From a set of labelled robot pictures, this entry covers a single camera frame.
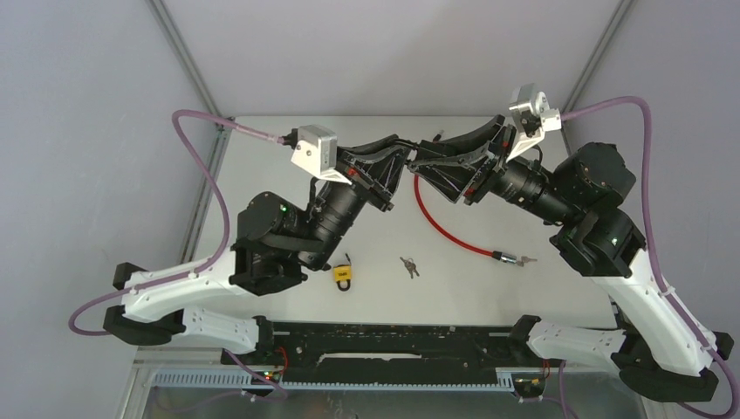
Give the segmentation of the key bunch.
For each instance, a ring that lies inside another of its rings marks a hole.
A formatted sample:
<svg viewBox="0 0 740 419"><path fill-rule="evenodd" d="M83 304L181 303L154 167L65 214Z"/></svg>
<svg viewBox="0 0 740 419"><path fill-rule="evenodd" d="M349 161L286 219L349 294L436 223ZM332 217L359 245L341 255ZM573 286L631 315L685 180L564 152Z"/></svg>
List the key bunch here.
<svg viewBox="0 0 740 419"><path fill-rule="evenodd" d="M420 273L418 272L417 265L412 258L400 257L400 261L403 263L404 268L408 272L410 278L420 277Z"/></svg>

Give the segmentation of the yellow padlock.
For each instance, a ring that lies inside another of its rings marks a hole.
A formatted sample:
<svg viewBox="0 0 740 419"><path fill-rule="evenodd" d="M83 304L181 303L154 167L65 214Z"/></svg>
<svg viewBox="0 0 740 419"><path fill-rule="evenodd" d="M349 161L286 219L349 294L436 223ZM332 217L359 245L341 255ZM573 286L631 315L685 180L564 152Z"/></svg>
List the yellow padlock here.
<svg viewBox="0 0 740 419"><path fill-rule="evenodd" d="M341 292L348 292L352 287L353 268L352 261L348 253L345 254L345 261L335 264L332 267L334 283Z"/></svg>

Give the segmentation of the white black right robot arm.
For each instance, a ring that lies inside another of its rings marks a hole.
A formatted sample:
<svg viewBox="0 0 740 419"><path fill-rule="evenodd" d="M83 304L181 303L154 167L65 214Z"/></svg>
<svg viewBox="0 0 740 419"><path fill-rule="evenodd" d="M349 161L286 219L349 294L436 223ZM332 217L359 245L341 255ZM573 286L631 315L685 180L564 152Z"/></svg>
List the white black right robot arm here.
<svg viewBox="0 0 740 419"><path fill-rule="evenodd" d="M706 331L702 347L652 276L645 235L621 209L635 184L613 144L590 142L554 170L515 156L516 129L496 117L445 141L422 141L408 169L451 202L495 195L558 228L551 244L566 264L601 287L617 307L617 326L561 326L537 315L510 330L507 351L520 365L537 358L596 367L656 402L707 402L733 339Z"/></svg>

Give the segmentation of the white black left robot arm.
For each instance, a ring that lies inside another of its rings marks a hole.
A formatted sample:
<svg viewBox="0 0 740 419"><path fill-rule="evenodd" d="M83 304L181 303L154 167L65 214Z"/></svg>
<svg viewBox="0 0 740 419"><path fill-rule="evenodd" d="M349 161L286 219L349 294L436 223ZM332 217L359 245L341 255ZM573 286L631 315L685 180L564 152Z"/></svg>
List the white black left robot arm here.
<svg viewBox="0 0 740 419"><path fill-rule="evenodd" d="M390 135L343 148L335 133L317 125L295 128L278 143L291 148L291 162L312 177L306 206L265 191L238 214L231 245L212 257L159 271L119 264L113 284L121 300L106 310L106 332L134 346L197 336L255 363L272 359L276 341L255 320L209 313L202 302L279 293L312 271L329 270L330 257L366 206L392 208L415 147Z"/></svg>

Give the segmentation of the black padlock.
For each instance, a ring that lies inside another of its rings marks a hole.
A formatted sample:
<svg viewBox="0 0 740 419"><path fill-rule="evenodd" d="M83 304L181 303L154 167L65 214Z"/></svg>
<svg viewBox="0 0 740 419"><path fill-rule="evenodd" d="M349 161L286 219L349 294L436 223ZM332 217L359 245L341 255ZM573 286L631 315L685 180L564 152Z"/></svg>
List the black padlock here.
<svg viewBox="0 0 740 419"><path fill-rule="evenodd" d="M431 141L422 140L420 142L413 142L400 139L396 140L394 144L410 151L405 165L407 170L412 173L415 173L425 161L431 161L440 157L436 145Z"/></svg>

